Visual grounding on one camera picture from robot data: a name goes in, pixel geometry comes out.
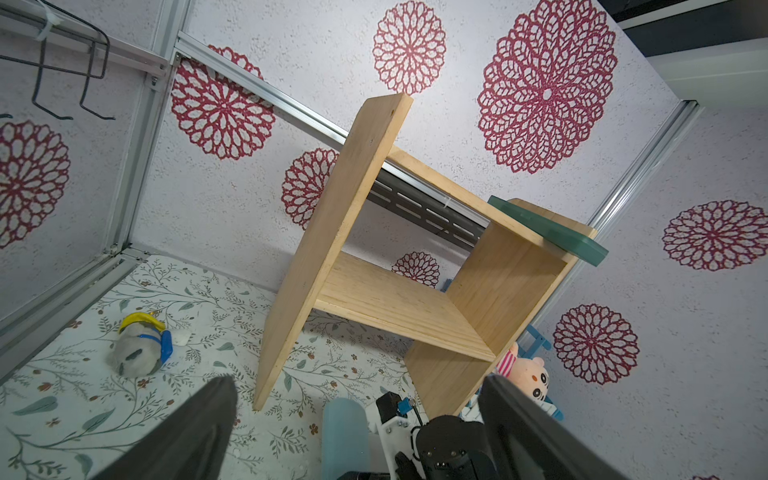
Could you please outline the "wooden two-tier shelf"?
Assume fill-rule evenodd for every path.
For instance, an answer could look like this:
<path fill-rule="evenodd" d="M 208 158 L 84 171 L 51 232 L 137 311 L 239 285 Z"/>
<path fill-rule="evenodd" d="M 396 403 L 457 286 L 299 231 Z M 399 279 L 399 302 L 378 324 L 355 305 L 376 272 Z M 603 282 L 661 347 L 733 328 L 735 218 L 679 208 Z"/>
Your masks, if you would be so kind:
<path fill-rule="evenodd" d="M 266 404 L 310 312 L 320 310 L 411 339 L 405 362 L 426 413 L 456 415 L 585 262 L 397 148 L 411 106 L 400 93 L 370 98 L 358 111 L 267 317 L 255 410 Z M 343 250 L 386 162 L 489 222 L 446 291 Z"/>

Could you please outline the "cartoon boy plush toy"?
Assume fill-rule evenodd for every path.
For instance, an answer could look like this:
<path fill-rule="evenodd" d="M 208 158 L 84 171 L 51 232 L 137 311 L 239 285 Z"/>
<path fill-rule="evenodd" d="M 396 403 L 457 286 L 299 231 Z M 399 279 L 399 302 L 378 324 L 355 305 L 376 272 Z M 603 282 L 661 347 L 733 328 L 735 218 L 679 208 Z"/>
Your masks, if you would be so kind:
<path fill-rule="evenodd" d="M 540 357 L 524 358 L 517 342 L 507 351 L 495 368 L 495 373 L 505 377 L 531 399 L 546 399 L 550 378 L 545 362 Z"/>

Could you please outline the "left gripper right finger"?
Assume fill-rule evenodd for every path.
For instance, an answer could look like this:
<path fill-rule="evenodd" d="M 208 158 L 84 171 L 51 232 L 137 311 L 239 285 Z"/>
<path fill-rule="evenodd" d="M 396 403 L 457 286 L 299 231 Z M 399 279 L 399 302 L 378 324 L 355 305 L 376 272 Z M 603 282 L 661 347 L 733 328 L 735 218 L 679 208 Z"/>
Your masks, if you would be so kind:
<path fill-rule="evenodd" d="M 500 479 L 626 479 L 506 378 L 487 376 L 478 404 Z"/>

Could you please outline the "light blue pencil case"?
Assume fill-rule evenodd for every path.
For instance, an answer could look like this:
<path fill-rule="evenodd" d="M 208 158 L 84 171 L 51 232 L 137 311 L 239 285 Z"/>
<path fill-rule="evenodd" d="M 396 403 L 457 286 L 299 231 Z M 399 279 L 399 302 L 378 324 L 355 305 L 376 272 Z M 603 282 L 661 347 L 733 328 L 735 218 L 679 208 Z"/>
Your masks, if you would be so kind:
<path fill-rule="evenodd" d="M 336 398 L 323 410 L 321 478 L 356 479 L 370 473 L 371 449 L 366 412 L 348 398 Z"/>

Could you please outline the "dark grey wall shelf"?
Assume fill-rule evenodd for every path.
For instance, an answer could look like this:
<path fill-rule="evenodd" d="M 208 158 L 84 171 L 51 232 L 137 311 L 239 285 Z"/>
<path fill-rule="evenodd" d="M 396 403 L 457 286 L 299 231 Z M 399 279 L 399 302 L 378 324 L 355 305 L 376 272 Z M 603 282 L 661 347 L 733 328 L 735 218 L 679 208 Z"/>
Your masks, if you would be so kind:
<path fill-rule="evenodd" d="M 479 223 L 381 169 L 367 197 L 422 229 L 471 251 L 485 231 Z"/>

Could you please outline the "dark green pencil case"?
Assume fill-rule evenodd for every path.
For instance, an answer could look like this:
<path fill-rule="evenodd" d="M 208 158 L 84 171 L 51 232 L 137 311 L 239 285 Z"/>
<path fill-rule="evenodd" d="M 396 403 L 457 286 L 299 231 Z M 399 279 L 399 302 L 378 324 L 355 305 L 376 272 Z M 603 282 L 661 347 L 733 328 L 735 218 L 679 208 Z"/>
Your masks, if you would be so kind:
<path fill-rule="evenodd" d="M 582 233 L 576 227 L 567 226 L 567 218 L 549 210 L 519 199 L 503 200 L 497 196 L 490 196 L 488 203 L 550 243 L 592 266 L 599 266 L 609 253 L 588 234 Z"/>

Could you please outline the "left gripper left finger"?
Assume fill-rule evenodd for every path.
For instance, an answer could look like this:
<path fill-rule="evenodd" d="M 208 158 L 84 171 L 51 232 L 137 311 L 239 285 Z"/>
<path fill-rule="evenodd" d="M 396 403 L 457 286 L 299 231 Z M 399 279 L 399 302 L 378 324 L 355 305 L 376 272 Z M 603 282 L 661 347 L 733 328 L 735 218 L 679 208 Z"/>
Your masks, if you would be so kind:
<path fill-rule="evenodd" d="M 230 376 L 216 377 L 163 420 L 98 479 L 217 479 L 237 414 Z"/>

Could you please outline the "small toy figure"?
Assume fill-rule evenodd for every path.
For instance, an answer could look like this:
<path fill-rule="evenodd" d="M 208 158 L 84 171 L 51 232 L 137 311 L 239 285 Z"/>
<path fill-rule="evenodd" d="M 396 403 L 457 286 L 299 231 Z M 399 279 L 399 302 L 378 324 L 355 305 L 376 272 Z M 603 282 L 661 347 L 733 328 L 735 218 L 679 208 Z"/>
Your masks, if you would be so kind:
<path fill-rule="evenodd" d="M 117 340 L 108 359 L 110 366 L 125 378 L 157 373 L 172 357 L 176 347 L 186 346 L 189 329 L 170 328 L 157 312 L 135 312 L 119 325 Z"/>

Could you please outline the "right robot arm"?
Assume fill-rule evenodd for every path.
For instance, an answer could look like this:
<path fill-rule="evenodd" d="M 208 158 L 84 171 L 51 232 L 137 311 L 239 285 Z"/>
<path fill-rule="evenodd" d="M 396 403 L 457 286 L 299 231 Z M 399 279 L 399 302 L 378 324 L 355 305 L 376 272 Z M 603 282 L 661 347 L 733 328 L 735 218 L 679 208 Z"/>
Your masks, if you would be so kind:
<path fill-rule="evenodd" d="M 364 442 L 325 459 L 325 479 L 497 479 L 480 422 L 443 415 L 425 424 L 393 418 Z"/>

